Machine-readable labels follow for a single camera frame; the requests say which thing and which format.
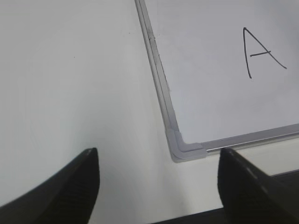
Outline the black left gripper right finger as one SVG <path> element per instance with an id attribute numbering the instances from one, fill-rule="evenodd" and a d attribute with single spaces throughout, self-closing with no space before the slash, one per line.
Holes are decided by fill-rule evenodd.
<path id="1" fill-rule="evenodd" d="M 220 152 L 217 187 L 230 224 L 299 222 L 299 195 L 233 149 Z"/>

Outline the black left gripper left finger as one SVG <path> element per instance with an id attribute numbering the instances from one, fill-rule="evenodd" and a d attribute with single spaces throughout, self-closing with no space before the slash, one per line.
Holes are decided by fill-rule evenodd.
<path id="1" fill-rule="evenodd" d="M 2 224 L 87 224 L 100 188 L 98 150 L 86 149 L 51 178 L 1 206 Z"/>

